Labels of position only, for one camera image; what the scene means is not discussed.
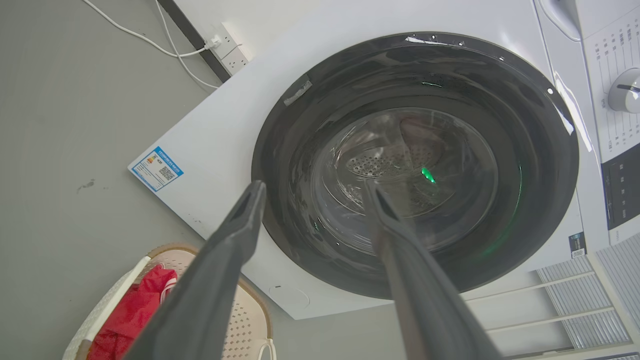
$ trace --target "black trim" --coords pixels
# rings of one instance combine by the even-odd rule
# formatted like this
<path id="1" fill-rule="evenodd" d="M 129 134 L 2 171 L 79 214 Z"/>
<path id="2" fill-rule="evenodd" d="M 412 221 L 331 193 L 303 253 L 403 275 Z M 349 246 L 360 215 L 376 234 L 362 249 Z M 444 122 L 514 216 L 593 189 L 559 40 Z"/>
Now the black trim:
<path id="1" fill-rule="evenodd" d="M 267 116 L 252 178 L 267 185 L 263 223 L 272 239 L 320 280 L 390 298 L 381 261 L 340 243 L 319 216 L 311 184 L 329 140 L 377 111 L 450 114 L 473 126 L 496 156 L 500 180 L 490 212 L 464 238 L 432 253 L 458 290 L 512 271 L 562 221 L 577 182 L 577 132 L 553 84 L 517 55 L 455 34 L 392 35 L 334 54 L 303 76 L 308 81 L 293 84 Z"/>
<path id="2" fill-rule="evenodd" d="M 622 90 L 630 90 L 633 92 L 640 92 L 640 88 L 636 88 L 635 86 L 631 86 L 631 85 L 618 85 L 617 88 L 622 89 Z"/>
<path id="3" fill-rule="evenodd" d="M 175 1 L 158 0 L 158 2 L 164 8 L 166 13 L 169 14 L 171 20 L 178 25 L 178 28 L 182 31 L 187 40 L 189 40 L 191 45 L 193 45 L 195 49 L 201 49 L 205 45 L 204 39 L 200 36 L 196 28 L 191 25 L 189 19 L 184 16 L 184 13 L 180 10 Z M 201 52 L 200 56 L 202 56 L 202 59 L 207 63 L 211 70 L 213 70 L 214 74 L 218 79 L 220 79 L 220 81 L 224 83 L 231 78 L 231 75 L 229 75 L 222 63 L 220 63 L 218 58 L 213 55 L 210 50 Z"/>

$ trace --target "washing machine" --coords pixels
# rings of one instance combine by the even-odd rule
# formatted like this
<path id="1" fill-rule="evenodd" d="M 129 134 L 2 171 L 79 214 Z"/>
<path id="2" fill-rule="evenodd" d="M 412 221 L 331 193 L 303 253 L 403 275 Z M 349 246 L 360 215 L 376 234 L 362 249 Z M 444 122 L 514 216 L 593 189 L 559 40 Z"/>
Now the washing machine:
<path id="1" fill-rule="evenodd" d="M 391 301 L 363 179 L 461 292 L 585 256 L 640 227 L 637 6 L 327 2 L 129 170 L 205 239 L 263 180 L 243 273 L 295 319 Z"/>

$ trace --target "electrical outlet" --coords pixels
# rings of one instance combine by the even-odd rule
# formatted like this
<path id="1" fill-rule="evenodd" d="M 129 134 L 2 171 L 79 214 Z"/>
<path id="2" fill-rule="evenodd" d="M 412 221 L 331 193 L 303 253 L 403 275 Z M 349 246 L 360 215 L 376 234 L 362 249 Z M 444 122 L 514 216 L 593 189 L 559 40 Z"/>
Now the electrical outlet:
<path id="1" fill-rule="evenodd" d="M 253 53 L 250 51 L 249 47 L 247 46 L 246 42 L 244 42 L 243 38 L 239 35 L 239 32 L 236 29 L 236 27 L 233 25 L 233 23 L 222 22 L 221 24 L 225 28 L 225 30 L 227 30 L 227 33 L 231 35 L 231 38 L 236 41 L 236 44 L 238 44 L 238 46 L 240 47 L 240 50 L 242 50 L 244 57 L 249 61 L 253 60 L 253 57 L 254 57 Z"/>
<path id="2" fill-rule="evenodd" d="M 246 59 L 246 56 L 242 53 L 242 50 L 240 50 L 239 47 L 233 49 L 225 56 L 224 59 L 222 59 L 222 65 L 225 66 L 227 72 L 232 76 L 240 71 L 248 62 L 249 61 Z"/>
<path id="3" fill-rule="evenodd" d="M 236 41 L 231 37 L 231 34 L 225 29 L 224 26 L 216 26 L 215 37 L 220 39 L 220 44 L 217 47 L 212 47 L 211 51 L 218 57 L 218 59 L 224 59 L 233 49 L 237 47 Z"/>

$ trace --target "control knob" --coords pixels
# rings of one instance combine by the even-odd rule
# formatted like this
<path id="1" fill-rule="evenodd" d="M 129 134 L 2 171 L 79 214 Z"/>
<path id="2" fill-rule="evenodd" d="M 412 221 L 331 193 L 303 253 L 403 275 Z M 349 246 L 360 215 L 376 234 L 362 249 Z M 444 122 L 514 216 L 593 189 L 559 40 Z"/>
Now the control knob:
<path id="1" fill-rule="evenodd" d="M 609 106 L 616 111 L 640 113 L 640 69 L 628 69 L 609 90 Z"/>

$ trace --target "laundry basket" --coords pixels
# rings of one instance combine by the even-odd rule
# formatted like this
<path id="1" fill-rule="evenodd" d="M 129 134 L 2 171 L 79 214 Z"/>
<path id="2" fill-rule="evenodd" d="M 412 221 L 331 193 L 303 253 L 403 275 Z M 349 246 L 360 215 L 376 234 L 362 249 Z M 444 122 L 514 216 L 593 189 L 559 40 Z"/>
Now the laundry basket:
<path id="1" fill-rule="evenodd" d="M 179 280 L 197 253 L 198 249 L 185 243 L 163 245 L 149 252 L 100 299 L 71 339 L 63 360 L 87 358 L 92 341 L 104 322 L 131 285 L 139 284 L 147 272 L 162 264 L 166 269 L 175 270 Z M 222 359 L 258 360 L 265 348 L 269 348 L 271 359 L 276 360 L 275 347 L 271 339 L 271 320 L 266 306 L 251 287 L 240 279 L 227 327 Z"/>

